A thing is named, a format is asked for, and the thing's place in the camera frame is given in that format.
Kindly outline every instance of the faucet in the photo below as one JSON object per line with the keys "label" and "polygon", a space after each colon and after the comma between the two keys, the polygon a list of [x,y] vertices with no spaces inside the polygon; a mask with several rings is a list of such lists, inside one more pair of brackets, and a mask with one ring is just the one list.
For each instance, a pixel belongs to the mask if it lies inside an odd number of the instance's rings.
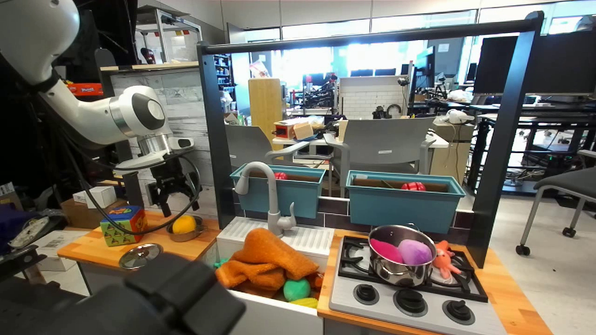
{"label": "faucet", "polygon": [[277,184],[275,184],[275,175],[270,165],[264,162],[249,162],[243,165],[243,171],[234,184],[234,191],[238,195],[247,193],[247,178],[251,171],[262,171],[266,176],[266,189],[268,189],[268,212],[266,212],[266,225],[268,230],[271,230],[277,236],[286,234],[292,227],[296,227],[296,216],[294,216],[294,202],[290,204],[290,216],[281,216],[279,214],[279,204],[277,204]]}

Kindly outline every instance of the black cable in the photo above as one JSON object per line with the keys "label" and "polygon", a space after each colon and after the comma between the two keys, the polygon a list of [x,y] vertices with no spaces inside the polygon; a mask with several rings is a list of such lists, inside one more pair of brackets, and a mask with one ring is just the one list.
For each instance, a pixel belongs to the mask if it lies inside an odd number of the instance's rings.
{"label": "black cable", "polygon": [[[197,197],[199,197],[197,186],[193,186],[193,199],[189,199],[188,204],[186,204],[176,216],[173,216],[173,217],[167,219],[165,223],[156,225],[156,227],[150,227],[150,229],[145,229],[145,227],[143,227],[143,230],[128,230],[128,229],[122,229],[119,223],[115,223],[115,221],[108,216],[108,212],[106,212],[104,208],[100,208],[100,204],[96,202],[96,199],[93,197],[93,193],[91,193],[91,189],[89,189],[87,180],[81,176],[81,173],[80,173],[80,169],[78,169],[78,165],[76,165],[76,160],[74,160],[72,152],[67,150],[67,156],[68,156],[68,160],[70,160],[70,163],[72,163],[72,169],[74,169],[74,173],[76,173],[76,178],[78,178],[80,186],[81,186],[83,191],[87,193],[89,201],[94,204],[94,210],[100,214],[102,219],[106,219],[109,225],[113,225],[117,230],[121,230],[121,232],[124,232],[124,234],[139,234],[139,236],[143,236],[143,234],[147,234],[147,232],[154,232],[154,230],[160,230],[160,229],[163,229],[163,227],[169,227],[175,219],[178,219],[182,214],[186,214],[186,210],[189,210],[191,202],[197,201]],[[189,163],[195,173],[199,173],[197,165],[195,165],[191,160],[188,160],[186,156],[180,156],[180,158],[182,158],[186,163]]]}

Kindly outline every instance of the silver pot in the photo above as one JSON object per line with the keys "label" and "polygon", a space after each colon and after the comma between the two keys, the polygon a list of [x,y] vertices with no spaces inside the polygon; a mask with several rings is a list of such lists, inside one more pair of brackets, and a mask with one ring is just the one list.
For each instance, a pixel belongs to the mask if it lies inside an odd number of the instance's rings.
{"label": "silver pot", "polygon": [[[402,242],[402,240],[417,240],[428,245],[432,258],[424,264],[419,266],[406,266],[400,262],[394,262],[383,255],[379,255],[372,243],[370,238],[392,243],[394,247]],[[409,284],[409,286],[419,286],[424,283],[424,279],[430,273],[430,266],[432,260],[435,256],[435,247],[433,242],[422,234],[420,230],[415,230],[411,227],[404,227],[404,225],[385,225],[385,227],[378,227],[368,234],[368,247],[370,247],[370,266],[372,271],[387,281],[389,284]]]}

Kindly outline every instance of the pink vegetable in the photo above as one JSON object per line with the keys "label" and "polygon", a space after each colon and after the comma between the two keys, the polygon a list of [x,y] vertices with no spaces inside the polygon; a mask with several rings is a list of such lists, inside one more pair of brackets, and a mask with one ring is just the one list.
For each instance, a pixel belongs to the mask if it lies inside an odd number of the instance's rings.
{"label": "pink vegetable", "polygon": [[402,240],[396,249],[407,266],[420,266],[432,260],[430,247],[417,240]]}
{"label": "pink vegetable", "polygon": [[370,245],[379,253],[381,256],[404,264],[402,255],[398,253],[396,245],[370,238]]}

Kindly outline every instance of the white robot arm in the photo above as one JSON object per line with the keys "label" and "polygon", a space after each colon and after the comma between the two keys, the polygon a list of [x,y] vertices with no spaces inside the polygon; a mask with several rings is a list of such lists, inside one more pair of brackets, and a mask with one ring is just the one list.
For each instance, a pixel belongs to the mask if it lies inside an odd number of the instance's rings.
{"label": "white robot arm", "polygon": [[74,41],[78,24],[72,0],[0,0],[0,55],[87,141],[143,141],[139,147],[147,152],[119,163],[122,173],[158,163],[171,149],[189,147],[191,141],[171,137],[162,104],[150,87],[132,85],[117,98],[83,102],[53,76],[52,61]]}

